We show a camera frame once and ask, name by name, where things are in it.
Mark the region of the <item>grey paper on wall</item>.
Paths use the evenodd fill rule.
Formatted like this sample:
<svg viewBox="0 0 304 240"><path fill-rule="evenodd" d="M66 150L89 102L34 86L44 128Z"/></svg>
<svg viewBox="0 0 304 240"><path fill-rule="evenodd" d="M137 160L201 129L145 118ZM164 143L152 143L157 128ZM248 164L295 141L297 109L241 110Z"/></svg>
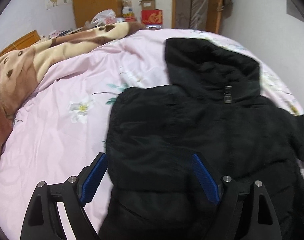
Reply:
<svg viewBox="0 0 304 240"><path fill-rule="evenodd" d="M304 23L304 18L291 0L286 0L286 13Z"/></svg>

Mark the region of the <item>wooden door frame with curtain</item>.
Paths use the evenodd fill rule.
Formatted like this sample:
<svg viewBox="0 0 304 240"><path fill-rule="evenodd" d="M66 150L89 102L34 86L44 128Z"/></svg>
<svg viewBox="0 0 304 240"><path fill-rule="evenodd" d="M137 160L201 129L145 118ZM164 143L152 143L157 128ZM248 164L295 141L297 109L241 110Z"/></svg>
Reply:
<svg viewBox="0 0 304 240"><path fill-rule="evenodd" d="M172 0L172 28L218 33L223 0Z"/></svg>

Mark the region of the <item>pink floral bed cover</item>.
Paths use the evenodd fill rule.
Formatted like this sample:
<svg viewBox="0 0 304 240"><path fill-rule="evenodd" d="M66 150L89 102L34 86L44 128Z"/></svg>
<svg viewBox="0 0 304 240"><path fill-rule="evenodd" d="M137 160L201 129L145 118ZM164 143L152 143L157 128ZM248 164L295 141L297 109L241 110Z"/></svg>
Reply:
<svg viewBox="0 0 304 240"><path fill-rule="evenodd" d="M207 40L254 59L260 66L260 94L295 116L304 115L292 93L266 64L240 44L217 34L140 30L58 62L16 111L12 132L2 148L0 225L5 239L21 239L25 213L40 181L63 183L79 175L100 152L106 154L111 109L121 93L133 87L170 84L164 57L170 38ZM303 164L298 161L301 174ZM97 233L108 214L112 188L107 168L92 202L84 207ZM76 239L64 204L57 207L67 239Z"/></svg>

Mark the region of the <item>white plastic bag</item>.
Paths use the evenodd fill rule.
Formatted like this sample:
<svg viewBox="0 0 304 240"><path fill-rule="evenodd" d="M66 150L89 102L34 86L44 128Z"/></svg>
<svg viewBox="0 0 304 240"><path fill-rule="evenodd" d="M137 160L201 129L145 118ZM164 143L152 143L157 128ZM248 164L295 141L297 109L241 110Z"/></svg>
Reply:
<svg viewBox="0 0 304 240"><path fill-rule="evenodd" d="M91 20L91 24L106 25L116 23L116 13L112 9L104 10L96 14Z"/></svg>

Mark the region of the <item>snack package stack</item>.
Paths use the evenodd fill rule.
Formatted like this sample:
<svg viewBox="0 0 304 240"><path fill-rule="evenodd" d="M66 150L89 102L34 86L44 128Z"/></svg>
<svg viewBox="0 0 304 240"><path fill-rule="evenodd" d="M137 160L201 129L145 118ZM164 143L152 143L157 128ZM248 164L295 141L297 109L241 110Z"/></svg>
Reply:
<svg viewBox="0 0 304 240"><path fill-rule="evenodd" d="M132 7L131 0L122 0L122 17L127 22L136 22L137 18L134 13L134 9Z"/></svg>

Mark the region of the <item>black hooded jacket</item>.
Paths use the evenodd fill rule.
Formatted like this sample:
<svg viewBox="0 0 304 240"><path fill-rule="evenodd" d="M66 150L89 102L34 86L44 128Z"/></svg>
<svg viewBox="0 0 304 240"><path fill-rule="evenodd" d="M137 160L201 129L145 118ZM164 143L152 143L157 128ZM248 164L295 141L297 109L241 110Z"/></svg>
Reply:
<svg viewBox="0 0 304 240"><path fill-rule="evenodd" d="M128 88L106 139L113 184L101 239L209 239L222 228L192 168L202 155L221 176L260 180L283 239L304 237L304 115L260 94L252 58L197 38L165 44L170 84Z"/></svg>

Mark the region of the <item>wooden headboard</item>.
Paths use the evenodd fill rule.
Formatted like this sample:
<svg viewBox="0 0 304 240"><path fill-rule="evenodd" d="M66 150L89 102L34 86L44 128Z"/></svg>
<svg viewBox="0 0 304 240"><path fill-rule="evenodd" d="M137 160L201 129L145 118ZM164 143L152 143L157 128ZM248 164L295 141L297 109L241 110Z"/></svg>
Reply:
<svg viewBox="0 0 304 240"><path fill-rule="evenodd" d="M38 41L40 41L40 36L36 30L33 30L30 33L22 36L18 40L11 43L4 50L2 50L0 52L0 57L12 50L20 50L20 49L27 48L27 47L35 44Z"/></svg>

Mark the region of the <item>small cardboard box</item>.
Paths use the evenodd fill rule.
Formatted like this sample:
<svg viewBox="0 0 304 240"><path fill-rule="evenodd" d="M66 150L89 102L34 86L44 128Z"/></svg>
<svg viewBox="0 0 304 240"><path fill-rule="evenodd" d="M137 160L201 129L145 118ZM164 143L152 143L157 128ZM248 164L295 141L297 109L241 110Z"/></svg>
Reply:
<svg viewBox="0 0 304 240"><path fill-rule="evenodd" d="M155 10L156 0L140 0L141 10Z"/></svg>

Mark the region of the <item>brown cream fleece blanket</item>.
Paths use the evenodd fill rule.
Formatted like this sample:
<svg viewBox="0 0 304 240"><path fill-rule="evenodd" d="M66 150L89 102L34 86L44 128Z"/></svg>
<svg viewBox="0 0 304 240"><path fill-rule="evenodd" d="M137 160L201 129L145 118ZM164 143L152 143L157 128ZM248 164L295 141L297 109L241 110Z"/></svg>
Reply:
<svg viewBox="0 0 304 240"><path fill-rule="evenodd" d="M110 41L127 37L146 26L121 22L52 38L0 57L0 157L12 132L16 111L35 91L54 64L89 53Z"/></svg>

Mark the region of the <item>red gift box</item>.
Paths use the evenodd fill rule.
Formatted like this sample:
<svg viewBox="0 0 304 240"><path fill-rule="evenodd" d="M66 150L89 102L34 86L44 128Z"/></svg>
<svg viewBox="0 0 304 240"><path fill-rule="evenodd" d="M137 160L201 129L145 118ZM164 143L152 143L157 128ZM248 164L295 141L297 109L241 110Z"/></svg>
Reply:
<svg viewBox="0 0 304 240"><path fill-rule="evenodd" d="M142 10L141 21L145 25L163 25L163 10Z"/></svg>

